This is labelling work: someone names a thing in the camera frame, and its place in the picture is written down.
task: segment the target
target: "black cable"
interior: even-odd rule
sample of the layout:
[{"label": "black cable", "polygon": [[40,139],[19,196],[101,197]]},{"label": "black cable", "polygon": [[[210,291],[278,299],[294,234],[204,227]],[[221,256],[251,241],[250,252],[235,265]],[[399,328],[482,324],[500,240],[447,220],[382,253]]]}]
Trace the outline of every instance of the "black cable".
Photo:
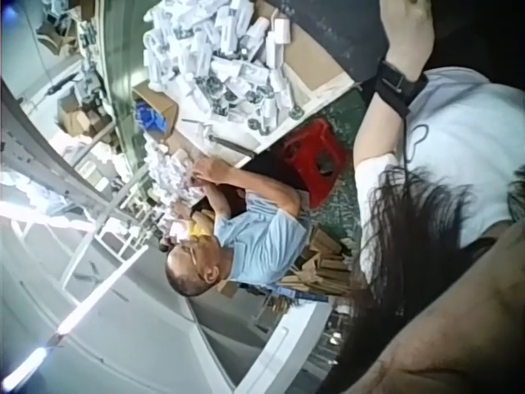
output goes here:
[{"label": "black cable", "polygon": [[31,24],[31,20],[29,17],[29,14],[27,13],[27,9],[25,8],[24,2],[20,2],[20,5],[22,7],[22,11],[24,12],[25,20],[27,21],[27,24],[29,25],[29,28],[31,29],[31,38],[33,39],[34,47],[36,49],[37,54],[39,55],[40,63],[42,64],[43,71],[47,78],[49,79],[49,82],[51,85],[53,85],[53,78],[51,77],[51,74],[48,71],[48,68],[46,67],[45,61],[43,60],[42,53],[39,49],[39,41],[36,39],[36,30],[33,28],[33,25]]}]

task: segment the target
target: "woman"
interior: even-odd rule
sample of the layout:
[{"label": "woman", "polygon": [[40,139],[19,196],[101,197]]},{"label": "woman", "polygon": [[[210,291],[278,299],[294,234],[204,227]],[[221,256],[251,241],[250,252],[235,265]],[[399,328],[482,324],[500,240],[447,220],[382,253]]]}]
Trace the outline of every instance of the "woman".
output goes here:
[{"label": "woman", "polygon": [[[323,394],[355,384],[509,229],[509,185],[525,163],[523,92],[461,68],[423,78],[434,44],[429,0],[381,0],[381,19],[390,47],[354,144],[359,262],[370,294],[366,306],[354,301]],[[453,319],[447,324],[454,330]],[[382,371],[370,373],[373,384],[352,392],[389,392],[378,391]]]}]

